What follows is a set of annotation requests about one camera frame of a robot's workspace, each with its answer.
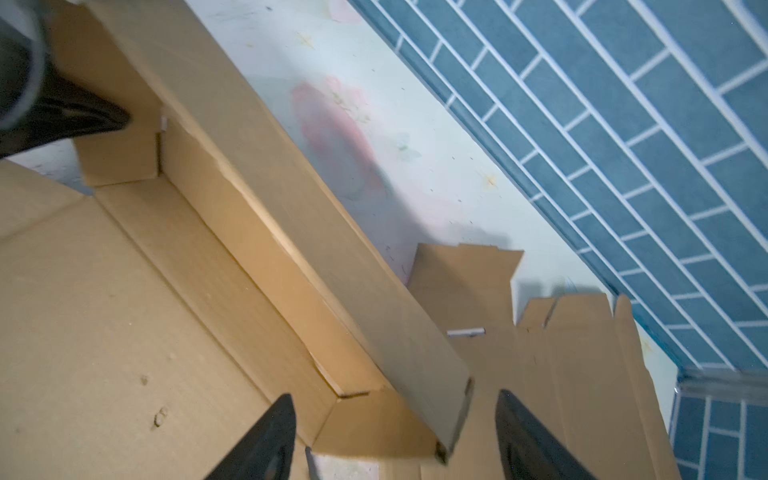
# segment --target blue tiled wall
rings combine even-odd
[[[351,2],[679,365],[768,368],[767,0]]]
[[[689,396],[675,399],[670,439],[683,480],[765,480],[766,432],[768,407]]]

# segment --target cardboard box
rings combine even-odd
[[[419,246],[409,289],[451,338],[475,377],[475,396],[447,468],[389,464],[381,479],[504,479],[495,429],[512,391],[597,478],[679,480],[630,300],[615,313],[601,294],[533,299],[513,321],[510,280],[522,252]]]
[[[295,478],[446,462],[469,370],[187,5],[51,5],[133,122],[75,141],[94,197],[0,163],[0,476],[199,478],[285,392]]]

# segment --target white grout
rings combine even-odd
[[[715,256],[712,253],[705,253],[704,255],[695,255],[693,257],[681,258],[680,263],[687,265],[688,263],[699,263],[705,260],[714,260]]]
[[[651,135],[656,134],[659,130],[661,130],[660,125],[654,125],[653,127],[647,129],[646,131],[640,132],[637,136],[630,138],[627,140],[627,146],[628,147],[634,147],[635,145],[639,144],[646,138],[650,137]]]
[[[680,414],[680,397],[682,393],[676,387],[674,395],[674,405],[672,406],[672,418],[670,418],[670,444],[674,448],[674,437],[677,433],[677,416]]]
[[[565,131],[573,130],[576,125],[586,120],[587,117],[589,117],[589,109],[582,111],[580,114],[576,115],[573,120],[569,121],[568,124],[566,124],[564,127]]]
[[[396,24],[396,23],[393,21],[392,17],[389,15],[389,13],[387,13],[387,11],[386,11],[386,10],[384,10],[384,9],[382,8],[382,6],[381,6],[381,5],[379,5],[377,2],[374,2],[374,4],[375,4],[375,5],[376,5],[376,7],[378,8],[379,12],[380,12],[382,15],[384,15],[384,17],[385,17],[385,18],[387,18],[387,20],[388,20],[389,22],[391,22],[391,23],[392,23],[392,24],[395,26],[395,28],[398,30],[398,32],[399,32],[401,35],[404,35],[404,32],[403,32],[403,30],[402,30],[402,29],[401,29],[401,28],[400,28],[400,27],[399,27],[399,26],[398,26],[398,25],[397,25],[397,24]],[[414,11],[415,11],[415,12],[416,12],[416,13],[417,13],[419,16],[420,16],[420,18],[421,18],[422,20],[424,20],[424,21],[425,21],[425,18],[424,18],[423,14],[422,14],[420,11],[418,11],[418,10],[415,10],[415,9],[414,9]],[[430,26],[431,26],[431,29],[432,29],[432,32],[433,32],[433,33],[435,33],[435,34],[436,34],[436,35],[437,35],[437,36],[438,36],[440,39],[442,39],[442,35],[441,35],[441,34],[440,34],[438,31],[437,31],[437,29],[436,29],[436,28],[434,28],[434,26],[433,26],[433,25],[431,25],[431,24],[429,24],[429,23],[428,23],[427,25],[430,25]],[[410,43],[410,44],[411,44],[411,45],[412,45],[412,46],[415,48],[415,45],[413,45],[412,41],[410,41],[410,39],[408,39],[408,41],[409,41],[409,43]],[[424,56],[424,54],[423,54],[423,53],[421,53],[421,51],[420,51],[419,49],[417,49],[417,48],[415,48],[415,49],[416,49],[417,53],[419,54],[419,56],[420,56],[420,57],[421,57],[421,58],[422,58],[424,61],[427,61],[427,58]],[[455,51],[452,51],[452,53],[454,53],[454,55],[456,55],[457,59],[458,59],[458,60],[459,60],[459,61],[462,63],[462,65],[463,65],[463,66],[465,66],[465,68],[466,68],[466,65],[465,65],[465,62],[463,61],[463,59],[461,59],[461,57],[460,57],[460,56],[458,56],[458,54],[456,54],[456,53],[455,53]],[[451,91],[452,91],[452,95],[451,95],[451,97],[450,97],[450,98],[449,98],[449,100],[446,102],[446,107],[448,107],[448,106],[450,106],[450,104],[451,104],[451,103],[452,103],[452,102],[453,102],[453,101],[454,101],[454,100],[457,98],[457,93],[456,93],[455,89],[454,89],[454,88],[451,86],[451,84],[450,84],[450,83],[447,81],[447,79],[445,78],[445,76],[444,76],[444,75],[443,75],[443,74],[442,74],[440,71],[438,71],[437,69],[435,69],[435,68],[434,68],[434,66],[432,66],[432,71],[433,71],[433,72],[434,72],[434,73],[435,73],[435,74],[438,76],[438,78],[440,78],[442,81],[444,81],[444,82],[446,83],[446,85],[448,85],[448,86],[449,86],[449,88],[450,88],[450,89],[451,89]],[[479,80],[479,79],[477,78],[477,75],[475,74],[475,72],[473,72],[473,71],[470,71],[469,73],[470,73],[470,75],[471,75],[471,76],[472,76],[472,77],[473,77],[473,78],[474,78],[476,81],[478,81],[478,80]],[[496,103],[499,103],[499,104],[500,104],[500,102],[498,102],[498,99],[496,98],[496,96],[493,94],[493,92],[490,92],[490,90],[488,89],[488,87],[487,87],[485,84],[483,84],[483,83],[480,83],[480,85],[481,85],[481,87],[484,89],[484,91],[485,91],[487,94],[489,94],[489,96],[491,96],[491,98],[492,98],[492,99],[493,99],[493,100],[494,100]],[[478,121],[480,120],[480,118],[478,117],[478,115],[477,115],[477,114],[476,114],[474,111],[472,111],[472,109],[470,109],[470,108],[467,108],[467,110],[470,112],[470,114],[471,114],[473,117],[475,117],[475,119],[477,119]],[[506,115],[508,115],[508,117],[510,118],[510,121],[513,123],[513,125],[514,125],[514,126],[517,128],[517,129],[519,129],[519,130],[520,130],[520,132],[523,134],[523,136],[524,136],[524,137],[525,137],[525,138],[526,138],[526,139],[527,139],[527,140],[528,140],[528,141],[531,143],[531,145],[533,145],[533,146],[534,146],[534,151],[532,151],[532,152],[531,152],[531,153],[530,153],[528,156],[529,156],[529,157],[533,157],[534,155],[538,154],[538,153],[539,153],[539,150],[540,150],[540,149],[538,148],[538,144],[537,144],[537,143],[536,143],[536,142],[533,140],[533,138],[532,138],[532,137],[531,137],[531,136],[528,134],[528,132],[527,132],[527,131],[526,131],[524,128],[522,128],[522,126],[521,126],[521,125],[518,123],[518,121],[517,121],[517,119],[516,119],[516,118],[512,117],[512,116],[511,116],[511,115],[510,115],[510,114],[509,114],[507,111],[505,111],[505,109],[504,109],[503,111],[505,112],[505,114],[506,114]],[[509,149],[508,149],[508,148],[507,148],[507,147],[506,147],[506,146],[505,146],[505,145],[504,145],[504,144],[503,144],[503,143],[502,143],[502,142],[501,142],[501,141],[498,139],[498,136],[497,136],[497,135],[496,135],[496,134],[495,134],[495,133],[494,133],[494,132],[493,132],[493,131],[492,131],[490,128],[488,128],[488,126],[487,126],[487,125],[484,125],[484,124],[483,124],[483,127],[485,128],[485,130],[486,130],[486,133],[488,133],[488,135],[490,135],[490,136],[491,136],[491,138],[493,138],[493,139],[494,139],[494,140],[495,140],[495,141],[496,141],[496,142],[499,144],[499,146],[502,148],[502,150],[504,150],[504,152],[505,152],[505,153],[506,153],[506,154],[507,154],[507,155],[508,155],[508,156],[509,156],[509,157],[510,157],[510,158],[511,158],[513,161],[517,161],[517,159],[515,158],[515,156],[514,156],[514,155],[512,155],[512,153],[509,151]],[[541,156],[542,156],[542,158],[544,158],[545,160],[547,160],[547,161],[551,162],[551,160],[549,159],[549,157],[548,157],[548,156],[547,156],[545,153],[541,152]],[[518,165],[518,166],[520,166],[520,167],[521,167],[521,166],[522,166],[522,162],[521,162],[521,161],[519,161],[518,163],[519,163],[519,165]],[[541,191],[542,191],[542,192],[545,194],[545,197],[546,197],[546,198],[548,199],[548,201],[549,201],[549,202],[552,204],[553,208],[554,208],[554,209],[555,209],[555,210],[556,210],[556,211],[557,211],[557,212],[558,212],[560,215],[562,215],[562,217],[563,217],[564,219],[566,219],[566,221],[569,223],[569,225],[571,226],[571,228],[573,228],[573,229],[574,229],[574,230],[575,230],[577,233],[579,233],[579,235],[581,235],[581,237],[582,237],[582,240],[583,240],[583,241],[584,241],[584,242],[585,242],[585,243],[586,243],[586,244],[587,244],[587,245],[588,245],[588,246],[589,246],[589,247],[590,247],[590,248],[591,248],[591,249],[594,251],[595,255],[597,255],[597,256],[598,256],[598,258],[600,259],[600,261],[601,261],[601,262],[603,262],[603,263],[605,264],[605,266],[606,266],[606,267],[607,267],[607,268],[608,268],[608,269],[609,269],[609,270],[610,270],[610,271],[611,271],[611,272],[612,272],[614,275],[616,275],[616,276],[617,276],[617,275],[618,275],[618,274],[617,274],[617,271],[616,271],[616,269],[613,267],[613,265],[611,265],[611,264],[610,264],[610,263],[607,261],[607,259],[606,259],[606,258],[603,256],[603,254],[602,254],[600,251],[598,251],[598,250],[596,250],[596,249],[594,248],[594,245],[591,243],[591,241],[590,241],[588,238],[586,238],[586,237],[584,236],[584,234],[583,234],[583,233],[581,232],[581,230],[580,230],[580,229],[579,229],[579,228],[576,226],[576,224],[575,224],[575,223],[573,223],[572,221],[570,221],[570,220],[568,219],[568,216],[567,216],[567,215],[565,214],[565,212],[562,210],[562,208],[560,207],[560,205],[558,205],[558,204],[557,204],[557,203],[556,203],[556,202],[555,202],[555,201],[554,201],[554,200],[553,200],[553,199],[550,197],[550,195],[549,195],[548,193],[544,192],[544,190],[541,188],[541,185],[540,185],[540,184],[539,184],[539,183],[538,183],[538,182],[537,182],[537,181],[536,181],[536,180],[533,178],[533,176],[531,176],[531,174],[530,174],[530,173],[528,173],[528,172],[527,172],[525,169],[522,169],[522,171],[523,171],[523,173],[526,175],[526,177],[527,177],[527,178],[528,178],[528,179],[529,179],[529,180],[530,180],[530,181],[531,181],[531,182],[532,182],[532,183],[533,183],[533,184],[534,184],[534,185],[535,185],[535,186],[536,186],[536,187],[537,187],[539,190],[541,190]],[[647,305],[647,304],[646,304],[646,303],[645,303],[643,300],[641,300],[641,299],[639,298],[639,296],[638,296],[638,295],[637,295],[637,294],[634,292],[634,289],[632,289],[632,287],[631,287],[631,286],[629,286],[629,285],[628,285],[628,284],[627,284],[625,281],[621,280],[621,282],[624,284],[624,288],[626,288],[626,290],[629,292],[629,294],[631,294],[632,296],[634,296],[634,297],[635,297],[635,300],[631,300],[632,304],[633,304],[633,305],[637,305],[637,304],[639,304],[639,305],[642,305],[642,307],[643,307],[643,308],[645,308],[645,310],[648,312],[648,315],[650,315],[650,316],[651,316],[651,318],[652,318],[654,321],[656,321],[656,323],[657,323],[657,324],[660,326],[660,328],[661,328],[662,330],[664,330],[664,332],[665,332],[667,335],[669,335],[669,337],[672,339],[672,341],[674,341],[674,342],[677,344],[678,348],[680,348],[680,351],[682,351],[682,352],[683,352],[683,353],[684,353],[686,356],[688,356],[688,358],[690,359],[690,361],[691,361],[691,362],[692,362],[692,363],[693,363],[693,364],[694,364],[696,367],[699,367],[699,368],[700,368],[700,364],[699,364],[698,360],[696,360],[696,358],[694,358],[694,356],[693,356],[693,355],[691,355],[691,353],[688,351],[688,349],[686,348],[686,346],[685,346],[685,345],[683,345],[683,344],[680,342],[680,340],[678,340],[678,339],[677,339],[677,338],[675,338],[673,335],[671,335],[671,333],[670,333],[670,330],[667,328],[667,326],[666,326],[664,323],[662,323],[662,322],[661,322],[661,320],[659,319],[659,317],[656,315],[656,313],[655,313],[655,312],[654,312],[654,311],[653,311],[651,308],[649,308],[649,307],[648,307],[648,305]]]
[[[568,16],[568,18],[571,20],[571,23],[573,23],[578,31],[584,36],[584,38],[587,39],[590,46],[594,48],[594,50],[601,56],[601,58],[605,61],[605,63],[611,68],[611,70],[619,77],[619,79],[624,83],[624,86],[627,87],[630,92],[635,96],[635,98],[643,105],[645,110],[651,115],[651,117],[662,126],[667,136],[675,143],[675,145],[680,148],[680,151],[683,152],[684,155],[688,156],[689,161],[692,161],[692,163],[695,161],[695,156],[693,155],[693,152],[688,149],[688,147],[683,144],[682,140],[677,136],[677,134],[672,130],[670,125],[666,122],[664,117],[659,114],[659,112],[656,110],[656,108],[648,101],[647,98],[640,92],[640,89],[637,88],[637,85],[629,81],[629,78],[624,73],[623,70],[621,70],[621,67],[618,65],[618,63],[611,57],[611,55],[605,50],[605,47],[597,40],[597,38],[592,34],[592,32],[587,28],[587,26],[577,17],[573,16],[573,14],[568,9],[568,6],[564,3],[564,0],[554,0],[554,2],[560,7],[560,9]],[[543,48],[539,45],[538,41],[531,35],[531,33],[528,31],[527,28],[518,20],[516,23],[518,28],[520,28],[526,38],[531,41],[536,48],[539,48],[543,51]],[[595,120],[598,121],[598,123],[603,127],[603,129],[608,132],[608,134],[611,136],[611,138],[621,147],[622,151],[632,160],[632,162],[635,164],[635,166],[646,176],[646,178],[654,185],[658,193],[664,198],[669,205],[672,207],[672,209],[675,211],[675,213],[683,219],[683,222],[696,234],[697,237],[699,237],[699,240],[704,244],[704,246],[713,252],[713,255],[715,259],[717,259],[718,262],[720,262],[720,265],[723,266],[723,268],[733,277],[733,279],[736,281],[736,283],[746,292],[746,294],[755,302],[755,304],[758,306],[758,308],[763,311],[768,316],[768,306],[763,305],[760,302],[760,299],[754,294],[754,292],[749,290],[749,287],[747,286],[746,282],[743,278],[735,271],[735,269],[728,263],[723,255],[714,247],[714,245],[709,241],[709,239],[702,233],[702,231],[699,229],[699,227],[691,221],[685,212],[683,212],[683,209],[680,208],[680,205],[677,204],[672,199],[672,196],[669,195],[669,193],[658,183],[658,181],[655,179],[653,175],[650,174],[650,171],[643,165],[642,162],[637,158],[637,155],[634,154],[634,152],[621,140],[621,138],[618,136],[616,131],[610,126],[606,120],[597,113],[597,111],[592,107],[591,103],[587,100],[587,98],[579,91],[576,86],[573,84],[571,79],[562,71],[562,69],[557,66],[554,61],[550,61],[550,65],[553,67],[553,69],[558,73],[560,78],[565,82],[566,85],[573,91],[577,98],[585,105],[587,105],[588,108],[592,110],[592,116]],[[733,320],[728,316],[725,311],[720,307],[720,305],[714,301],[712,296],[703,288],[701,288],[701,285],[698,283],[696,279],[693,278],[692,275],[690,275],[690,272],[683,269],[677,259],[672,255],[672,253],[669,251],[667,246],[660,241],[660,239],[657,238],[657,235],[655,233],[651,234],[652,237],[658,242],[660,242],[660,247],[662,250],[664,250],[667,255],[669,255],[675,263],[678,263],[677,266],[680,268],[683,272],[683,274],[690,280],[693,285],[698,288],[700,291],[702,291],[704,298],[707,299],[707,302],[710,303],[710,305],[717,311],[720,316],[723,317],[726,323],[733,328],[733,330],[736,332],[736,334],[746,343],[746,345],[750,348],[752,353],[757,356],[757,358],[760,359],[760,361],[768,366],[768,359],[754,346],[752,341],[746,337],[740,330],[738,330],[734,324]]]
[[[710,427],[710,433],[716,433],[718,435],[725,435],[726,437],[734,437],[737,439],[739,438],[739,432],[735,432],[733,430],[718,429],[717,427]]]
[[[487,53],[488,53],[488,47],[483,45],[482,49],[480,50],[480,53],[478,53],[478,56],[475,57],[475,60],[472,62],[472,65],[469,65],[469,67],[472,70],[475,70],[478,67],[478,65],[480,65],[480,62],[482,61],[482,59],[485,58],[485,54]]]
[[[696,470],[699,469],[698,463],[689,462],[687,460],[681,460],[680,458],[676,458],[675,461],[677,462],[678,465],[682,465],[683,467],[695,468]]]
[[[635,70],[629,76],[629,79],[633,82],[640,80],[646,73],[653,70],[656,65],[660,64],[662,61],[664,61],[665,58],[669,56],[670,51],[666,48],[663,48],[659,53],[651,57],[650,60],[646,61],[637,70]]]
[[[635,233],[628,233],[627,235],[624,235],[623,237],[619,237],[619,240],[622,242],[627,242],[629,240],[634,240],[636,238],[645,237],[648,235],[648,232],[645,230],[639,230]]]
[[[576,8],[576,15],[582,16],[589,10],[589,8],[596,2],[597,0],[586,0],[586,2],[579,5],[579,8]]]
[[[523,71],[520,72],[520,78],[525,80],[529,74],[533,71],[534,68],[536,68],[536,65],[538,65],[538,62],[541,61],[541,54],[536,54],[535,57],[533,57],[533,60],[531,60],[528,65],[523,68]]]
[[[654,13],[643,3],[642,0],[628,0],[628,1],[634,7],[637,13],[640,14],[640,17],[642,17],[642,19],[645,20],[645,23],[648,24],[651,30],[654,31],[654,33],[662,41],[662,43],[664,43],[667,46],[667,48],[669,48],[670,53],[675,57],[677,62],[680,64],[680,66],[694,80],[696,85],[698,85],[698,87],[707,96],[707,98],[709,98],[709,100],[714,104],[717,110],[720,111],[720,113],[723,115],[725,120],[731,125],[731,127],[733,127],[736,133],[739,134],[739,136],[741,136],[742,139],[744,139],[746,144],[750,146],[750,149],[760,159],[760,161],[762,161],[763,164],[766,165],[766,167],[768,167],[768,151],[766,151],[766,149],[763,148],[763,145],[754,137],[754,135],[752,135],[752,132],[750,131],[750,129],[742,122],[739,116],[736,115],[736,113],[733,111],[730,105],[728,105],[728,103],[725,102],[725,99],[722,97],[722,95],[719,95],[715,91],[714,87],[709,83],[706,77],[704,77],[704,74],[701,73],[699,68],[688,57],[688,54],[685,53],[682,47],[678,45],[678,43],[672,38],[672,35],[661,24],[658,18],[656,18],[656,15],[654,15]],[[687,145],[685,145],[684,142],[680,140],[680,138],[677,138],[675,140],[680,141],[680,143],[685,147],[685,150],[683,151],[683,153],[686,154],[686,157],[688,157],[688,160],[699,171],[699,173],[704,178],[704,180],[706,180],[707,183],[720,195],[720,197],[723,199],[726,205],[731,207],[731,210],[733,211],[733,213],[739,218],[741,223],[744,224],[744,226],[752,234],[752,236],[755,237],[755,240],[757,240],[757,242],[765,250],[768,250],[768,239],[765,238],[763,233],[760,232],[760,230],[757,227],[755,227],[755,225],[744,214],[744,212],[741,211],[741,209],[736,205],[733,199],[728,195],[725,189],[723,189],[723,187],[717,182],[717,180],[712,176],[712,174],[710,174],[710,172],[706,168],[701,167],[701,165],[695,161],[696,157],[693,154],[693,152],[687,147]]]
[[[701,292],[680,293],[678,295],[673,295],[672,298],[675,300],[690,300],[692,298],[703,298],[703,295]]]
[[[712,415],[712,397],[707,396],[704,403],[704,427],[701,430],[701,450],[699,450],[699,480],[704,480],[704,466],[707,464],[707,443],[710,441],[710,417]]]
[[[742,400],[739,411],[739,456],[737,476],[738,480],[744,479],[744,459],[746,457],[746,401]]]
[[[736,326],[751,327],[751,326],[768,326],[768,320],[744,320],[742,322],[735,322]]]
[[[576,220],[579,220],[581,218],[586,217],[587,215],[591,214],[592,210],[589,208],[584,210],[583,212],[580,212],[579,214],[575,214],[573,217],[571,217],[571,221],[575,222]]]
[[[711,164],[715,164],[721,160],[725,160],[728,157],[732,157],[741,151],[745,151],[747,148],[748,147],[744,142],[740,142],[733,145],[732,147],[728,147],[725,150],[719,151],[716,154],[710,155],[707,158],[701,159],[699,163],[705,167],[709,167]]]
[[[523,158],[520,160],[520,165],[525,165],[525,164],[526,164],[526,163],[527,163],[529,160],[531,160],[531,159],[532,159],[533,157],[535,157],[536,155],[538,155],[538,150],[536,150],[536,149],[534,148],[534,149],[533,149],[533,151],[530,151],[530,152],[528,152],[528,154],[527,154],[527,155],[525,155],[525,156],[524,156],[524,157],[523,157]]]
[[[645,184],[642,187],[635,188],[634,190],[625,193],[623,197],[625,200],[629,200],[633,197],[636,197],[637,195],[644,194],[645,192],[653,189],[654,189],[653,184]]]
[[[581,175],[586,174],[588,171],[592,170],[592,167],[589,165],[584,165],[582,168],[579,168],[574,173],[568,175],[566,178],[568,181],[575,180],[576,178],[579,178]]]
[[[485,112],[485,115],[483,115],[483,116],[482,116],[482,119],[481,119],[481,120],[482,120],[482,122],[483,122],[483,123],[485,123],[486,121],[488,121],[488,119],[491,117],[491,115],[493,115],[494,113],[496,113],[496,111],[497,111],[497,110],[498,110],[498,105],[497,105],[497,104],[493,104],[493,105],[492,105],[492,106],[491,106],[491,107],[488,109],[488,111],[487,111],[487,112]]]
[[[720,205],[719,207],[710,208],[708,210],[702,210],[701,212],[691,214],[688,218],[690,218],[695,222],[703,218],[709,218],[709,217],[714,217],[715,215],[724,214],[727,211],[730,211],[730,208],[728,208],[727,205]]]
[[[747,10],[743,0],[723,0],[723,3],[744,27],[746,33],[752,37],[757,47],[768,56],[768,31],[765,31],[754,15]]]
[[[442,40],[438,40],[435,44],[435,47],[432,49],[432,53],[429,56],[429,64],[433,65],[435,64],[435,59],[437,58],[437,54],[440,53],[440,48],[442,47]]]
[[[717,87],[717,94],[725,95],[726,93],[733,90],[734,88],[738,88],[741,85],[752,80],[757,75],[763,73],[765,70],[768,70],[768,59],[763,59],[761,61],[758,61],[756,64],[752,65],[747,70],[741,72],[737,76],[731,78],[729,81],[726,81],[721,86]]]

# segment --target white floor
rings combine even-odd
[[[188,1],[401,279],[419,242],[481,243],[525,251],[521,306],[607,292],[346,0]],[[78,186],[75,159],[65,141],[15,161]],[[677,367],[641,340],[668,427]],[[356,468],[327,478],[375,478]]]

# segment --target cardboard edge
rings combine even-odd
[[[339,399],[312,445],[318,455],[445,464],[434,432],[391,389]]]
[[[680,480],[680,469],[664,426],[654,383],[643,360],[632,303],[626,295],[620,295],[616,300],[614,320],[656,477],[659,480]]]

